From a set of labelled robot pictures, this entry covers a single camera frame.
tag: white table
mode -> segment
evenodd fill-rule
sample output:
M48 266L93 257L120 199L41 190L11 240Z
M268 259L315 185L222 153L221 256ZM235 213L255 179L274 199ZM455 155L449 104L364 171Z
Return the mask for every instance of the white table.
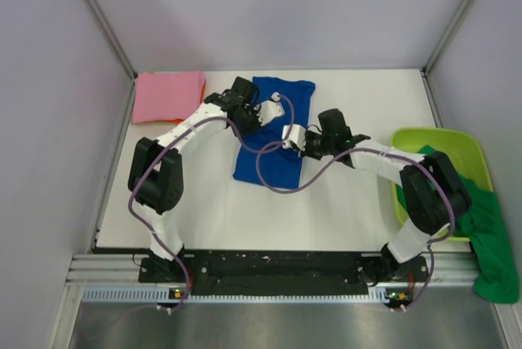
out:
M339 108L354 134L389 144L407 126L434 126L418 70L294 70L206 73L206 93L222 92L236 76L280 77L316 83L310 123ZM149 247L146 228L127 211L126 182L136 142L155 138L172 124L129 125L117 166L98 247ZM240 144L230 130L217 134L184 160L184 195L175 207L188 248L248 250L377 251L399 230L391 183L376 175L333 165L310 188L279 195L232 178ZM304 159L301 183L324 164ZM469 251L445 241L437 251Z

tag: yellow-green plastic basket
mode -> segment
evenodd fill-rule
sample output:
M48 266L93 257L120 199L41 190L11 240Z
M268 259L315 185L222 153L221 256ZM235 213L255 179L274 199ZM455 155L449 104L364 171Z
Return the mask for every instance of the yellow-green plastic basket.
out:
M418 152L425 145L430 145L437 151L448 155L459 174L473 179L479 188L493 191L482 149L476 139L466 133L435 127L407 127L399 129L393 134L391 145L406 152ZM397 199L395 184L391 189L393 190L396 216L399 223L403 225L408 219L408 214ZM449 240L469 241L467 237L456 236L451 236Z

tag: green cloth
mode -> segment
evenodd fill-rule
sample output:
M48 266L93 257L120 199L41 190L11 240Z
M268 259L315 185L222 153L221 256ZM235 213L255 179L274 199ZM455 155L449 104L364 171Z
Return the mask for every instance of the green cloth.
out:
M429 145L419 153L428 155L435 149ZM479 189L471 179L459 175L471 197L471 208L455 225L455 236L469 237L475 249L481 274L473 290L494 303L516 303L519 300L519 277L500 206L494 192ZM405 195L397 186L397 197L406 208Z

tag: white wall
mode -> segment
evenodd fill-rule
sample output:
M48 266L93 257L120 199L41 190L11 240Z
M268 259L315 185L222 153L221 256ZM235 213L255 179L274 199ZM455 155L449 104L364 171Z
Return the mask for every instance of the white wall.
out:
M98 0L133 66L423 66L461 0Z
M0 342L31 349L86 251L129 82L83 0L0 11Z
M432 76L445 126L471 133L484 149L519 274L521 71L521 0L476 0Z

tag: pink cloth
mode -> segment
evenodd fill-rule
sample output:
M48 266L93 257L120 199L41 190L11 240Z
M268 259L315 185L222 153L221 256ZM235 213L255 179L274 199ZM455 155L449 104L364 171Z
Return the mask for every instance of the pink cloth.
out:
M132 123L184 120L201 103L205 74L140 73L135 84Z

